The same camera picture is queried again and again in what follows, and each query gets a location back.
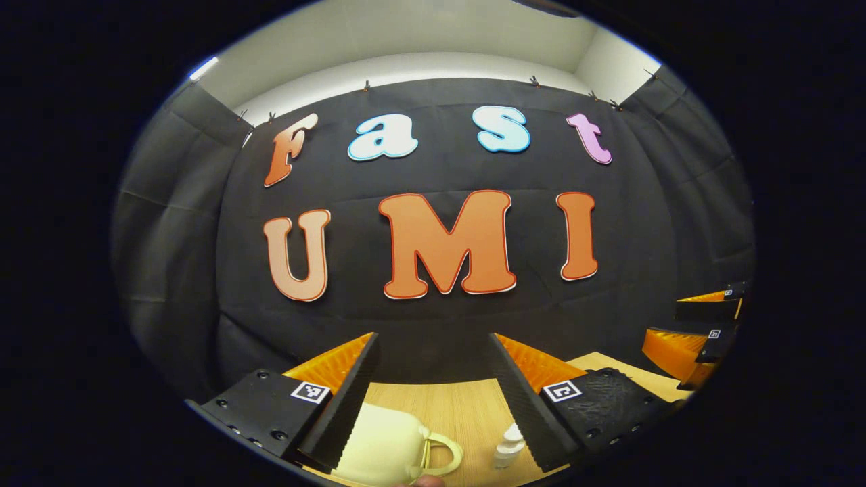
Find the small white bottle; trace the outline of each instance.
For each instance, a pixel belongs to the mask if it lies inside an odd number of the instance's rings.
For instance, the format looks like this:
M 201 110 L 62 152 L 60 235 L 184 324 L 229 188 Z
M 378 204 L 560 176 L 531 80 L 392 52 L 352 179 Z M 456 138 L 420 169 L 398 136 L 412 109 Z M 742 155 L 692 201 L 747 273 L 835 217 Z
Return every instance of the small white bottle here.
M 517 429 L 517 424 L 511 424 L 511 427 L 502 435 L 502 443 L 496 446 L 496 451 L 493 454 L 493 468 L 501 470 L 511 466 L 526 445 L 527 442 L 523 440 L 523 435 Z

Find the wooden table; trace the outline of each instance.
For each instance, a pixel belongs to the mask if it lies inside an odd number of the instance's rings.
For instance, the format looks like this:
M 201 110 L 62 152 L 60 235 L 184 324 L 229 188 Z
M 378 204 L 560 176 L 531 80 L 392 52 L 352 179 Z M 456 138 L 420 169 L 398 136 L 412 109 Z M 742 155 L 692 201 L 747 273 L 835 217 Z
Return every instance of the wooden table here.
M 679 380 L 647 372 L 599 353 L 587 354 L 569 360 L 568 363 L 584 370 L 616 368 L 667 401 L 686 399 L 690 394 L 676 389 Z M 496 379 L 451 384 L 371 383 L 365 402 L 409 412 L 433 432 L 445 435 L 462 446 L 463 461 L 460 467 L 444 477 L 448 487 L 513 487 L 562 470 L 542 473 L 529 451 L 522 452 L 507 469 L 493 469 L 494 450 L 502 440 L 502 433 L 514 422 Z M 431 467 L 445 465 L 450 460 L 450 453 L 446 448 L 432 449 Z M 341 484 L 357 486 L 304 468 Z

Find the pink letter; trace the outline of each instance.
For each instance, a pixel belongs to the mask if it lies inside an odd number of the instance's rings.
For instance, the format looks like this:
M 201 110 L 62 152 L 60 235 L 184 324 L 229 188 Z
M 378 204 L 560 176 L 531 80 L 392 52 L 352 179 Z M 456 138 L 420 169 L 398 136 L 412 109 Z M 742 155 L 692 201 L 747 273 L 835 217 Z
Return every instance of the pink letter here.
M 599 164 L 611 163 L 611 151 L 604 150 L 598 144 L 598 136 L 601 135 L 597 125 L 592 125 L 586 116 L 583 114 L 574 114 L 567 119 L 568 125 L 576 127 L 580 135 L 580 141 L 584 143 L 586 153 L 596 160 Z

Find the cream bag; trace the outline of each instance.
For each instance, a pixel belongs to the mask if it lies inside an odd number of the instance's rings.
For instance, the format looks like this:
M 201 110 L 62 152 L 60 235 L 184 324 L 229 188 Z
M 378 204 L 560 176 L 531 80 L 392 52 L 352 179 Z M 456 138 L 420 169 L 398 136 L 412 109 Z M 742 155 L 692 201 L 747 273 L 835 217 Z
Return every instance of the cream bag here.
M 427 468 L 431 446 L 448 448 L 454 459 L 444 467 Z M 415 416 L 364 403 L 331 475 L 370 487 L 394 487 L 422 475 L 451 473 L 462 460 L 460 445 L 431 432 Z

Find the letter m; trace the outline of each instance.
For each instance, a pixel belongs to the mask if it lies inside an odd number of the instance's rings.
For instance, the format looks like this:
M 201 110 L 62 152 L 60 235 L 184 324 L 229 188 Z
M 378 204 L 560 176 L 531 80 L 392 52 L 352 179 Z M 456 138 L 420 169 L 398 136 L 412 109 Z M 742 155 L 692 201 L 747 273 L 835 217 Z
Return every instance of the letter m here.
M 385 295 L 411 299 L 427 294 L 427 283 L 418 278 L 416 256 L 443 294 L 454 288 L 466 256 L 469 274 L 462 281 L 464 291 L 486 294 L 512 289 L 517 276 L 508 270 L 505 240 L 505 212 L 510 206 L 511 197 L 504 192 L 473 192 L 463 202 L 454 228 L 447 231 L 420 194 L 383 199 L 379 213 L 391 221 L 393 266 Z

